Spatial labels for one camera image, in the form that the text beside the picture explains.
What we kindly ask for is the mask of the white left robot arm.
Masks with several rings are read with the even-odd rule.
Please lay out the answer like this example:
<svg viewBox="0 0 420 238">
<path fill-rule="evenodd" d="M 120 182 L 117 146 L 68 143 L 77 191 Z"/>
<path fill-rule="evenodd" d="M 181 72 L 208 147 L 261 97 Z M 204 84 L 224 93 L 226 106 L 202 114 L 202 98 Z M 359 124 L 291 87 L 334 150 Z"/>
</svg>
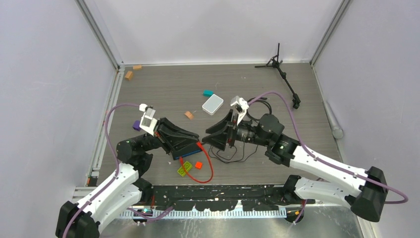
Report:
<svg viewBox="0 0 420 238">
<path fill-rule="evenodd" d="M 58 238 L 98 238 L 124 210 L 136 203 L 147 205 L 152 198 L 152 185 L 141 176 L 153 159 L 149 151 L 162 148 L 174 159 L 200 151 L 199 135 L 167 118 L 142 119 L 138 127 L 145 134 L 117 144 L 121 162 L 113 174 L 78 202 L 62 205 L 55 231 Z"/>
</svg>

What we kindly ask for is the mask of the white box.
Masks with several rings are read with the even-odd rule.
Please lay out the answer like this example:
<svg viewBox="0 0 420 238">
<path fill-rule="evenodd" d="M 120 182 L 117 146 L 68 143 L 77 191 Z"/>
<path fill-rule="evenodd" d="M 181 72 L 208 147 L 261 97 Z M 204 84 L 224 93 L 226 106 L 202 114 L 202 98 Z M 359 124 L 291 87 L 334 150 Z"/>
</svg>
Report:
<svg viewBox="0 0 420 238">
<path fill-rule="evenodd" d="M 209 115 L 215 112 L 223 105 L 224 100 L 216 94 L 211 95 L 202 105 L 202 109 Z"/>
</svg>

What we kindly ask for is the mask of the black network switch box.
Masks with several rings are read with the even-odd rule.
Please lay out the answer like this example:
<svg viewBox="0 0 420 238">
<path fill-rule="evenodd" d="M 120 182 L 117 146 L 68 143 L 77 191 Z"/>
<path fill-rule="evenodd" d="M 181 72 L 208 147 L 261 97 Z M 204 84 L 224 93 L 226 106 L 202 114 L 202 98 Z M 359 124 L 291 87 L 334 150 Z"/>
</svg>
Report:
<svg viewBox="0 0 420 238">
<path fill-rule="evenodd" d="M 194 144 L 191 146 L 187 146 L 179 151 L 172 152 L 172 157 L 173 157 L 173 160 L 178 160 L 179 157 L 187 157 L 187 156 L 199 153 L 201 151 L 202 149 L 198 145 Z"/>
</svg>

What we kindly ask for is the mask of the black power adapter with cord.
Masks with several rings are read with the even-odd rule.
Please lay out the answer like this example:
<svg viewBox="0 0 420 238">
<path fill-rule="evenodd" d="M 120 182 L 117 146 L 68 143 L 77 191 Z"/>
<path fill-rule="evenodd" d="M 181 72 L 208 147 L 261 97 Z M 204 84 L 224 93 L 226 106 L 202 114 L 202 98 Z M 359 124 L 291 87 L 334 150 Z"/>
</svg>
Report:
<svg viewBox="0 0 420 238">
<path fill-rule="evenodd" d="M 228 148 L 227 151 L 222 151 L 221 149 L 216 149 L 214 146 L 210 146 L 207 150 L 209 156 L 212 159 L 216 159 L 224 164 L 233 164 L 233 163 L 244 163 L 249 158 L 251 158 L 258 151 L 258 146 L 256 146 L 252 151 L 247 149 L 246 144 L 239 146 L 233 146 Z"/>
</svg>

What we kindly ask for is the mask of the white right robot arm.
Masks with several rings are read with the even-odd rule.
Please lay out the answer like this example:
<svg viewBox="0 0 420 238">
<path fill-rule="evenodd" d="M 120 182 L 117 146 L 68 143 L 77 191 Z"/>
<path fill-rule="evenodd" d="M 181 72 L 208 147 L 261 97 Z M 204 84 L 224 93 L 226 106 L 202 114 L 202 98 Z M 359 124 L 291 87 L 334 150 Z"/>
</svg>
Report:
<svg viewBox="0 0 420 238">
<path fill-rule="evenodd" d="M 250 121 L 237 123 L 233 111 L 206 130 L 203 142 L 225 150 L 236 141 L 266 148 L 265 155 L 278 165 L 311 173 L 324 182 L 301 176 L 290 176 L 283 189 L 288 203 L 316 199 L 349 208 L 355 215 L 371 222 L 379 222 L 388 189 L 383 170 L 368 170 L 338 162 L 304 147 L 283 133 L 284 125 L 271 114 L 264 114 L 257 125 Z"/>
</svg>

